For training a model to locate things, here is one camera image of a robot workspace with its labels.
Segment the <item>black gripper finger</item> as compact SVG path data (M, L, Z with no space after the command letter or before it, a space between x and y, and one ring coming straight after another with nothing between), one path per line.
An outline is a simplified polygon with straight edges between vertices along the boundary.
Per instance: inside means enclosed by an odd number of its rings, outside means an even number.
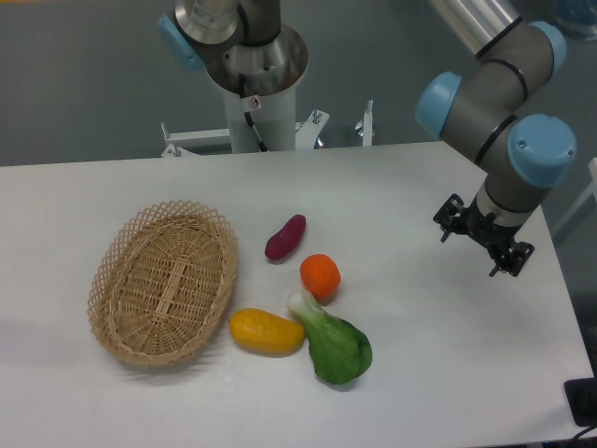
M466 218L467 208L462 198L453 193L433 216L442 231L440 242L445 243L452 234L468 235Z
M533 255L535 247L526 242L518 242L514 238L488 246L488 253L494 262L494 267L489 272L490 277L497 273L508 273L517 277L526 261Z

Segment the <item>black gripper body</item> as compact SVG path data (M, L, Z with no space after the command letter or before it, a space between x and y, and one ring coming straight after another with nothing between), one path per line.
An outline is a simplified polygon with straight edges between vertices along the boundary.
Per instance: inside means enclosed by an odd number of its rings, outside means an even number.
M467 235L484 247L491 258L507 258L519 249L515 240L520 227L504 227L497 223L498 215L485 207L486 197L480 192L465 210L464 220Z

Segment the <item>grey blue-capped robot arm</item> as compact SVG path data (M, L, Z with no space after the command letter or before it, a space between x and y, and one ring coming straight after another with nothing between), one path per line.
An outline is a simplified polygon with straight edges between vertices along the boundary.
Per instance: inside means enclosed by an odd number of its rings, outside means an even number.
M445 236L465 235L498 272L518 275L533 254L515 236L576 156L560 119L517 109L562 66L566 43L545 22L527 22L507 1L436 1L434 9L479 61L462 78L446 72L424 90L415 117L485 172L474 200L452 195L434 220ZM178 1L158 21L170 53L206 71L225 102L236 153L312 150L327 116L296 123L296 88L308 66L301 36L281 21L276 1Z

